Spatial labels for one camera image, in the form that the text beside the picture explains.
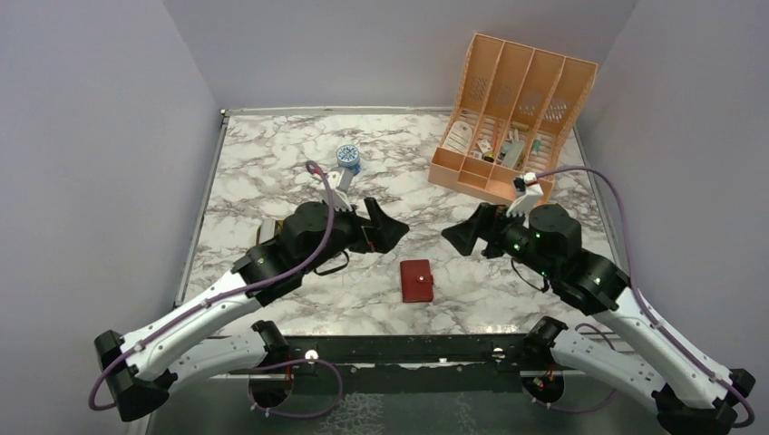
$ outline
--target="black cable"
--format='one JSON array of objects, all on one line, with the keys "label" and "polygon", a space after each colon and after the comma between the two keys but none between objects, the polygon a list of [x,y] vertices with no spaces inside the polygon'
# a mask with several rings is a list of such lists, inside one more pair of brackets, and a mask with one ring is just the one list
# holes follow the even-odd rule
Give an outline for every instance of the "black cable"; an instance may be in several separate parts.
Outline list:
[{"label": "black cable", "polygon": [[519,272],[518,269],[515,267],[515,260],[510,260],[510,266],[512,266],[512,270],[513,270],[513,272],[515,272],[515,275],[517,275],[518,278],[521,279],[521,281],[523,281],[524,283],[529,285],[529,287],[531,287],[531,288],[533,288],[533,289],[535,289],[535,290],[537,290],[539,292],[542,292],[542,293],[545,293],[548,290],[550,290],[550,284],[548,284],[548,280],[547,279],[543,279],[544,283],[542,285],[542,288],[539,288],[536,285],[534,285],[534,284],[530,283],[529,281],[527,281],[526,278],[524,278],[523,275],[521,275],[521,272]]}]

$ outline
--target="gray floor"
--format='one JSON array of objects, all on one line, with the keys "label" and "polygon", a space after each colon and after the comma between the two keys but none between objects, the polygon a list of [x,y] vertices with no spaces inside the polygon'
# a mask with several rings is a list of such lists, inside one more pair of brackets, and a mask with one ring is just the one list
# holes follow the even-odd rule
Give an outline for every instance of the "gray floor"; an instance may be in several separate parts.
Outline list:
[{"label": "gray floor", "polygon": [[[665,434],[654,415],[619,396],[602,411],[568,415],[545,411],[521,393],[351,394],[331,414],[315,420],[265,417],[250,411],[245,379],[212,379],[179,391],[151,419],[151,435],[273,434]],[[570,376],[559,405],[585,406],[608,388],[585,376]],[[284,411],[321,409],[330,397],[294,396]]]}]

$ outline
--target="small item in organizer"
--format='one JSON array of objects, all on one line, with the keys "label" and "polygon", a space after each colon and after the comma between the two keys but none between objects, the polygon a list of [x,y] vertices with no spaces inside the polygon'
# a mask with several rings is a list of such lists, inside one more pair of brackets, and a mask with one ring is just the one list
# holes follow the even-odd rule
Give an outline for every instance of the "small item in organizer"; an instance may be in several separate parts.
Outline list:
[{"label": "small item in organizer", "polygon": [[518,129],[513,129],[510,132],[509,139],[511,140],[510,149],[505,153],[505,158],[502,160],[502,166],[514,169],[518,164],[518,160],[521,158],[524,143],[518,135]]},{"label": "small item in organizer", "polygon": [[443,146],[449,150],[464,154],[470,145],[470,139],[472,139],[472,127],[470,124],[465,121],[455,121],[449,130],[449,134],[446,135]]},{"label": "small item in organizer", "polygon": [[336,150],[336,165],[350,169],[355,175],[360,172],[360,151],[355,145],[342,145]]},{"label": "small item in organizer", "polygon": [[433,275],[430,273],[430,260],[401,262],[401,292],[405,303],[433,301]]},{"label": "small item in organizer", "polygon": [[504,156],[507,155],[508,152],[510,152],[510,148],[512,147],[512,142],[509,140],[506,140],[505,143],[502,144],[500,147],[500,155],[497,156],[497,160],[501,163],[504,160]]},{"label": "small item in organizer", "polygon": [[537,139],[534,140],[533,145],[531,146],[531,151],[534,152],[534,154],[537,154],[540,152],[540,145],[542,144],[542,138],[540,135],[537,135]]},{"label": "small item in organizer", "polygon": [[476,145],[478,145],[478,149],[481,150],[483,155],[494,151],[494,147],[491,145],[491,143],[486,139],[478,139],[477,142],[475,142]]}]

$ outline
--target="orange desk organizer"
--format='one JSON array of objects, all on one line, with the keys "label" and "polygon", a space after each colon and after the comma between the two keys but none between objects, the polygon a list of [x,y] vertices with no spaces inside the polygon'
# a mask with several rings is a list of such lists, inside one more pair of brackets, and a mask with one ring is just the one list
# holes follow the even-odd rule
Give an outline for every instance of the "orange desk organizer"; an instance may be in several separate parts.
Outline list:
[{"label": "orange desk organizer", "polygon": [[[598,65],[519,43],[476,34],[446,132],[430,162],[428,180],[495,204],[515,199],[512,180],[523,172],[554,169],[595,81]],[[456,121],[472,127],[467,150],[444,147]],[[513,168],[497,159],[513,130],[524,142]],[[539,149],[532,152],[535,139]],[[477,159],[478,140],[493,146],[494,162]],[[546,200],[553,177],[540,181]]]}]

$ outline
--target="red wallet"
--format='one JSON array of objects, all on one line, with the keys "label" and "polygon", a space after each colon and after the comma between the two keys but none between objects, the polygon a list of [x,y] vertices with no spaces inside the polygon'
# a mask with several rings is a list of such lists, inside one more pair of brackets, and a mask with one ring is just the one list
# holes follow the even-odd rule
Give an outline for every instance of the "red wallet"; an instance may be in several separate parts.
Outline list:
[{"label": "red wallet", "polygon": [[404,302],[433,301],[433,275],[430,274],[429,260],[401,262],[401,292]]}]

